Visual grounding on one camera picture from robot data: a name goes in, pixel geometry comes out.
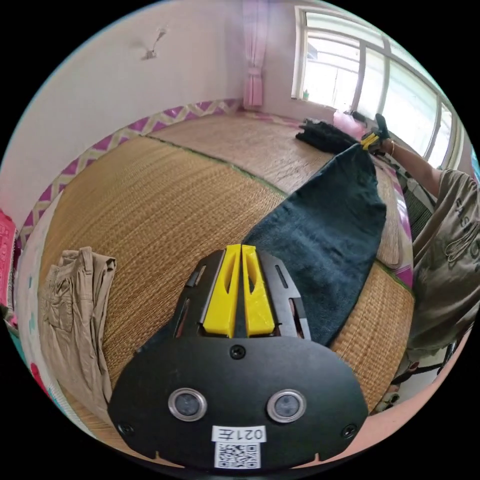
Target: straw mat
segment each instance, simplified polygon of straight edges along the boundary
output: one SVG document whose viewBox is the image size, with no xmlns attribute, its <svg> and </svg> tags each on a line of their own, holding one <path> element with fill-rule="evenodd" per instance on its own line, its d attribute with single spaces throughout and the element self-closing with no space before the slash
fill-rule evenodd
<svg viewBox="0 0 480 480">
<path fill-rule="evenodd" d="M 115 385 L 133 352 L 170 319 L 197 261 L 239 243 L 282 200 L 226 164 L 134 138 L 65 188 L 46 237 L 39 284 L 63 250 L 90 246 L 117 259 L 103 339 Z M 405 351 L 412 311 L 412 294 L 375 264 L 334 342 L 333 350 L 352 367 L 371 410 Z M 65 395 L 99 440 L 138 456 L 113 428 Z"/>
<path fill-rule="evenodd" d="M 236 165 L 287 194 L 305 184 L 333 157 L 297 140 L 289 126 L 242 115 L 182 121 L 149 137 Z M 378 193 L 387 207 L 378 259 L 396 268 L 401 262 L 397 201 L 388 175 L 379 168 L 377 173 Z"/>
</svg>

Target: black cloth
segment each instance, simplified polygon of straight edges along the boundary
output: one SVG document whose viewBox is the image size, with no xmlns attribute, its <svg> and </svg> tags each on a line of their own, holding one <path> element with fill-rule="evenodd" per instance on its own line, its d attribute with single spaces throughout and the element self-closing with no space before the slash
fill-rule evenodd
<svg viewBox="0 0 480 480">
<path fill-rule="evenodd" d="M 307 118 L 300 128 L 303 132 L 297 133 L 295 137 L 322 152 L 337 155 L 358 143 L 352 136 L 324 121 Z"/>
<path fill-rule="evenodd" d="M 329 346 L 347 321 L 375 261 L 386 214 L 372 159 L 356 143 L 243 240 L 284 262 L 313 341 Z"/>
</svg>

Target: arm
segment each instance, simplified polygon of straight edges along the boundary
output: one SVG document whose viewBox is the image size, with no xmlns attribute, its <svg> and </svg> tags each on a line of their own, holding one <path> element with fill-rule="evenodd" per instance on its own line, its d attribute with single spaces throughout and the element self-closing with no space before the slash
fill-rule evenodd
<svg viewBox="0 0 480 480">
<path fill-rule="evenodd" d="M 380 150 L 397 161 L 425 190 L 438 198 L 442 172 L 432 168 L 421 156 L 394 143 L 390 138 L 384 140 Z"/>
</svg>

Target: wall trim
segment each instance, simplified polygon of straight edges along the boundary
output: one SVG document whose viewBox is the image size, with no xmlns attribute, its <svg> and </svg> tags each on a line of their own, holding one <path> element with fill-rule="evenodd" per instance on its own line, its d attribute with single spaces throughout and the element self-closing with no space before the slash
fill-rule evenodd
<svg viewBox="0 0 480 480">
<path fill-rule="evenodd" d="M 154 115 L 141 118 L 130 125 L 120 128 L 111 135 L 97 142 L 95 145 L 92 145 L 64 168 L 56 179 L 41 194 L 31 212 L 28 214 L 23 226 L 18 229 L 19 234 L 16 240 L 17 246 L 21 249 L 25 248 L 34 228 L 53 200 L 82 170 L 110 150 L 134 137 L 157 132 L 158 130 L 178 122 L 193 120 L 206 115 L 234 113 L 240 107 L 241 102 L 242 101 L 238 98 L 225 98 L 220 100 L 200 101 L 198 103 L 190 103 L 188 105 L 169 108 L 159 113 L 155 113 Z"/>
</svg>

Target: window frame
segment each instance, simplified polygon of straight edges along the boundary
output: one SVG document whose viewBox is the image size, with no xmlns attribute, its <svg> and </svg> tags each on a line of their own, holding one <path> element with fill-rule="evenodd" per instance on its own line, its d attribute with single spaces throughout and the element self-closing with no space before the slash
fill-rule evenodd
<svg viewBox="0 0 480 480">
<path fill-rule="evenodd" d="M 440 164 L 440 167 L 450 168 L 451 166 L 453 166 L 453 164 L 456 163 L 455 158 L 459 156 L 460 151 L 462 149 L 461 139 L 463 138 L 463 136 L 461 135 L 461 132 L 460 132 L 460 129 L 462 126 L 461 126 L 461 123 L 459 122 L 458 116 L 455 112 L 453 105 L 451 104 L 449 99 L 445 96 L 445 94 L 440 90 L 440 88 L 434 85 L 428 78 L 426 78 L 424 75 L 422 75 L 422 73 L 420 73 L 415 68 L 413 68 L 409 63 L 407 63 L 403 59 L 394 55 L 392 53 L 389 38 L 377 28 L 373 27 L 381 35 L 381 38 L 383 39 L 383 47 L 380 47 L 362 38 L 358 38 L 354 35 L 341 33 L 341 32 L 326 29 L 326 28 L 308 27 L 307 13 L 323 14 L 330 17 L 337 17 L 343 20 L 348 20 L 350 22 L 361 25 L 362 27 L 365 27 L 365 26 L 369 28 L 373 27 L 372 25 L 361 20 L 360 18 L 352 17 L 350 15 L 344 14 L 343 12 L 333 11 L 325 8 L 314 8 L 311 6 L 296 6 L 295 17 L 297 20 L 297 42 L 299 43 L 299 45 L 297 46 L 299 47 L 297 48 L 297 53 L 299 55 L 299 59 L 297 59 L 297 61 L 295 62 L 296 72 L 295 72 L 295 77 L 293 79 L 294 88 L 292 90 L 294 98 L 301 100 L 303 97 L 302 94 L 303 94 L 303 86 L 305 83 L 305 71 L 306 71 L 306 65 L 307 65 L 306 52 L 308 49 L 309 34 L 320 33 L 320 34 L 332 35 L 337 38 L 335 39 L 328 38 L 329 41 L 337 42 L 337 43 L 348 45 L 348 46 L 352 46 L 352 44 L 349 43 L 349 40 L 358 42 L 359 50 L 360 50 L 358 81 L 357 81 L 355 93 L 352 99 L 352 104 L 351 104 L 352 110 L 356 110 L 359 105 L 360 96 L 362 93 L 362 87 L 365 79 L 366 56 L 367 56 L 366 52 L 368 48 L 382 55 L 384 60 L 383 85 L 380 93 L 377 112 L 381 114 L 384 110 L 385 101 L 387 99 L 387 92 L 388 92 L 389 83 L 390 83 L 390 65 L 391 65 L 391 62 L 395 62 L 401 67 L 403 67 L 404 69 L 406 69 L 410 74 L 414 75 L 421 82 L 423 82 L 427 86 L 427 88 L 432 90 L 436 95 L 435 123 L 434 123 L 430 140 L 428 142 L 428 147 L 426 149 L 426 152 L 423 152 L 423 153 L 417 152 L 417 153 L 422 155 L 422 157 L 426 161 L 429 160 L 430 155 L 432 154 L 432 151 L 435 146 L 437 135 L 441 127 L 442 104 L 443 104 L 450 111 L 452 121 L 451 121 L 451 129 L 450 129 L 450 138 L 448 141 L 448 148 L 445 152 L 445 155 L 443 157 L 442 163 Z M 329 109 L 333 108 L 329 105 L 325 105 L 325 107 Z"/>
</svg>

